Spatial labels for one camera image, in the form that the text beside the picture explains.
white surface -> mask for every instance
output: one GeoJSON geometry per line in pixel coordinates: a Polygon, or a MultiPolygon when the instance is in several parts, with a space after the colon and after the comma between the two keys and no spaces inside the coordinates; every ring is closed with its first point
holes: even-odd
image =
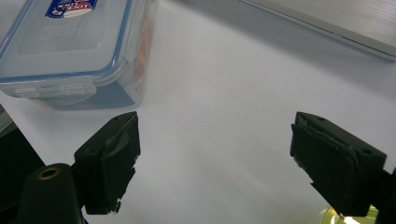
{"type": "MultiPolygon", "coordinates": [[[[0,15],[11,15],[11,2],[0,1],[0,15]]],[[[395,86],[396,63],[242,2],[163,0],[137,108],[137,173],[120,214],[90,221],[309,223],[326,203],[289,156],[295,112],[388,153],[391,171],[395,86]]],[[[71,164],[78,147],[127,111],[57,112],[3,93],[0,103],[46,163],[71,164]]]]}

clear plastic container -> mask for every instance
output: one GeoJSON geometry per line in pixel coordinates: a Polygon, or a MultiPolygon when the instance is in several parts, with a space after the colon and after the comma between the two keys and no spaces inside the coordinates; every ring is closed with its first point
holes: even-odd
{"type": "Polygon", "coordinates": [[[0,48],[0,90],[61,110],[137,105],[156,0],[27,0],[0,48]]]}

